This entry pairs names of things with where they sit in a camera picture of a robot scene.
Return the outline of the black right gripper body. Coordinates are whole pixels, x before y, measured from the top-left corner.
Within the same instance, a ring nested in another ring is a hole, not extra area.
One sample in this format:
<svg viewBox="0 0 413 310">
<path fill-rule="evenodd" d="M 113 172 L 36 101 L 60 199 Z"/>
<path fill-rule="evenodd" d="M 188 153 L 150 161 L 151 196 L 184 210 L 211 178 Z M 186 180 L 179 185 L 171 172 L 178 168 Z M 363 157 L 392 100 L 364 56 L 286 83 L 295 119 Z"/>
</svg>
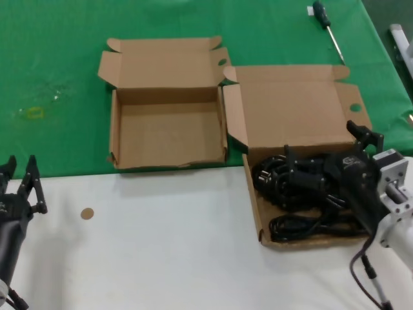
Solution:
<svg viewBox="0 0 413 310">
<path fill-rule="evenodd" d="M 387 208 L 378 195 L 378 174 L 365 152 L 335 152 L 327 156 L 325 174 L 335 183 L 358 221 L 369 234 L 375 234 Z"/>
</svg>

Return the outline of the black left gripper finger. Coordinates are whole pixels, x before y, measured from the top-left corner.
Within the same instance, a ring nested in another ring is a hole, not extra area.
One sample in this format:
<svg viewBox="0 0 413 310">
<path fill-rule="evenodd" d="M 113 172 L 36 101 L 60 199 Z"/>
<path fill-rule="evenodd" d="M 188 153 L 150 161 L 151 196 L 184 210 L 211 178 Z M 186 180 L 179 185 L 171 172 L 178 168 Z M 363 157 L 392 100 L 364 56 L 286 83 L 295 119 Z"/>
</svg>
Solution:
<svg viewBox="0 0 413 310">
<path fill-rule="evenodd" d="M 6 193 L 8 182 L 13 178 L 16 168 L 16 158 L 14 155 L 10 156 L 7 163 L 0 166 L 0 193 Z"/>
<path fill-rule="evenodd" d="M 35 205 L 30 205 L 28 201 L 30 193 L 32 191 L 35 191 L 35 195 L 37 198 L 37 202 Z M 17 195 L 20 198 L 22 198 L 25 202 L 27 202 L 32 214 L 34 213 L 46 214 L 48 212 L 46 201 L 45 201 L 45 195 L 44 195 L 43 188 L 41 185 L 40 172 L 37 166 L 36 157 L 34 155 L 31 155 L 29 157 L 29 160 L 26 166 L 26 172 L 17 190 Z"/>
</svg>

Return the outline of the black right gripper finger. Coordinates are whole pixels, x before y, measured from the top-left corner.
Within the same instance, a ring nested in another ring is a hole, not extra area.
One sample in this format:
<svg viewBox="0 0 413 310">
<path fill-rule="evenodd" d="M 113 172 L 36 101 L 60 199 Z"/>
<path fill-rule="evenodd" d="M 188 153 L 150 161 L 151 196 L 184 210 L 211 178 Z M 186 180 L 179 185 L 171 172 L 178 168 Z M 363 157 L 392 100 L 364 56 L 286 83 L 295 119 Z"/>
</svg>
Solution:
<svg viewBox="0 0 413 310">
<path fill-rule="evenodd" d="M 347 151 L 351 155 L 366 155 L 369 146 L 375 148 L 374 154 L 384 151 L 384 135 L 373 132 L 364 125 L 356 125 L 352 120 L 347 121 L 347 130 L 355 138 L 353 146 Z"/>
<path fill-rule="evenodd" d="M 288 180 L 291 185 L 313 191 L 325 191 L 325 156 L 297 159 L 289 145 L 284 146 Z"/>
</svg>

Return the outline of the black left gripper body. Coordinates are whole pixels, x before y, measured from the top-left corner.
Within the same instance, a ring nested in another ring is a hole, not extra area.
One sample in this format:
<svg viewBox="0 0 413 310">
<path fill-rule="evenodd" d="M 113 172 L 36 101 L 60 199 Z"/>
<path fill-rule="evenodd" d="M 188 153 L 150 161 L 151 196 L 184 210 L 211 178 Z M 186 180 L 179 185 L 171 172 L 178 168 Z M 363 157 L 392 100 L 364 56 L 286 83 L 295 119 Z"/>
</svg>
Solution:
<svg viewBox="0 0 413 310">
<path fill-rule="evenodd" d="M 13 277 L 31 219 L 31 206 L 26 196 L 1 195 L 1 278 Z"/>
</svg>

